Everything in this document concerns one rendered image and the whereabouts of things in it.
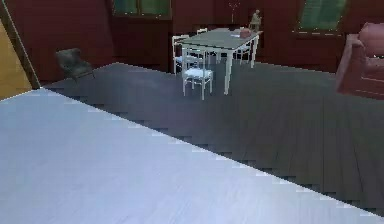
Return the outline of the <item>white dining table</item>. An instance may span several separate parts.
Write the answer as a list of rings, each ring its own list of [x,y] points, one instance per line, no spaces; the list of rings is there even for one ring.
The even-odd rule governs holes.
[[[226,70],[224,78],[224,94],[229,93],[230,79],[232,72],[232,61],[235,51],[243,44],[251,41],[255,37],[259,37],[262,31],[254,32],[248,38],[240,37],[240,30],[233,31],[226,28],[217,28],[205,33],[201,33],[180,41],[182,48],[193,48],[204,50],[206,52],[224,53],[227,56]]]

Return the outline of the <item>tan figurine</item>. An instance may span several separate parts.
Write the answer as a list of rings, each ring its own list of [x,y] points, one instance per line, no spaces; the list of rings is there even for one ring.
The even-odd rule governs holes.
[[[260,11],[256,10],[253,13],[251,21],[249,23],[249,29],[254,31],[254,32],[257,32],[260,28],[262,18],[259,16],[259,13],[260,13]]]

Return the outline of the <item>green window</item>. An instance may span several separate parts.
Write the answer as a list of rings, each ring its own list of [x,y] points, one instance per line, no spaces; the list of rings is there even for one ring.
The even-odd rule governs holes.
[[[349,0],[300,0],[294,32],[338,35]]]
[[[170,19],[171,0],[112,0],[115,15]]]

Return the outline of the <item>red sofa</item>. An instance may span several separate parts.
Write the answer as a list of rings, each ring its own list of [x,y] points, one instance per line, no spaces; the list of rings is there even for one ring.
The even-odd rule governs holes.
[[[336,90],[384,100],[384,23],[366,22],[357,34],[346,36]]]

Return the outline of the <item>yellow room door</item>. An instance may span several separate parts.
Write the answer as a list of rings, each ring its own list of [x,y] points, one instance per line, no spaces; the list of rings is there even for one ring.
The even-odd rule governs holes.
[[[0,0],[0,101],[40,88],[6,0]]]

